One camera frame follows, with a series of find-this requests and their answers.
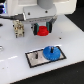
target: metal plate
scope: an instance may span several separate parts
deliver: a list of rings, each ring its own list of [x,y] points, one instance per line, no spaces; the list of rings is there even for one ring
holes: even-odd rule
[[[58,49],[61,51],[61,55],[60,55],[60,58],[56,61],[66,59],[66,56],[64,55],[60,47],[58,47]],[[50,60],[45,59],[43,56],[43,49],[26,53],[26,57],[27,57],[30,68],[47,64],[47,63],[51,63],[51,62],[56,62],[56,61],[50,61]]]

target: background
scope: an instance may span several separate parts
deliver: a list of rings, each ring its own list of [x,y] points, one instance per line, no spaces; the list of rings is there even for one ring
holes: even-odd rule
[[[67,15],[84,31],[84,0],[77,1],[76,11]],[[84,62],[53,70],[13,84],[84,84]]]

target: blue base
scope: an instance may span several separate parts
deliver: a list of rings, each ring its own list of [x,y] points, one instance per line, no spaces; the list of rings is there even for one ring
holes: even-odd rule
[[[43,55],[47,60],[55,61],[60,58],[60,50],[57,47],[54,47],[53,53],[51,53],[51,48],[54,46],[48,46],[43,50]]]

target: screw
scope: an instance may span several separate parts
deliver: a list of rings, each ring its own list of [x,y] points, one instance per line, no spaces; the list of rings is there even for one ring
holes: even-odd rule
[[[30,12],[28,13],[28,15],[30,15]]]
[[[3,47],[2,46],[0,46],[0,51],[3,51]]]
[[[45,13],[48,13],[48,11],[45,11]]]

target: red object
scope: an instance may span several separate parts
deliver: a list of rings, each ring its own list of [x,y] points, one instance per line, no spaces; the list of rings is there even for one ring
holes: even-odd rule
[[[37,33],[38,36],[47,36],[48,34],[49,34],[49,31],[47,30],[47,27],[39,26],[39,31]]]

